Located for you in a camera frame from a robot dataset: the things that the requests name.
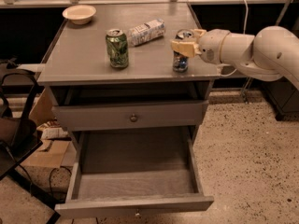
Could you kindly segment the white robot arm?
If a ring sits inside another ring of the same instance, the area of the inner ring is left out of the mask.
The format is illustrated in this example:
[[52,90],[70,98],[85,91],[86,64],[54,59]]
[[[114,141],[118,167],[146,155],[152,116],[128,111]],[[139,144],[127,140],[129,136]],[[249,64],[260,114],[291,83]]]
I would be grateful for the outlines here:
[[231,65],[262,81],[285,77],[299,90],[299,38],[280,26],[265,27],[257,35],[194,29],[192,37],[173,39],[171,49],[189,58],[199,55],[206,63]]

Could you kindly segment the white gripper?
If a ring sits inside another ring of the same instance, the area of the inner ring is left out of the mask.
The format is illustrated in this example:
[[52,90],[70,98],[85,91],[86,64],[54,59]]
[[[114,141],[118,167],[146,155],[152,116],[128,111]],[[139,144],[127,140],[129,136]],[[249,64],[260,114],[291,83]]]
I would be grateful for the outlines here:
[[188,58],[200,55],[206,63],[221,64],[221,46],[230,31],[214,29],[207,32],[205,29],[192,29],[192,33],[199,38],[198,44],[194,41],[172,40],[171,49]]

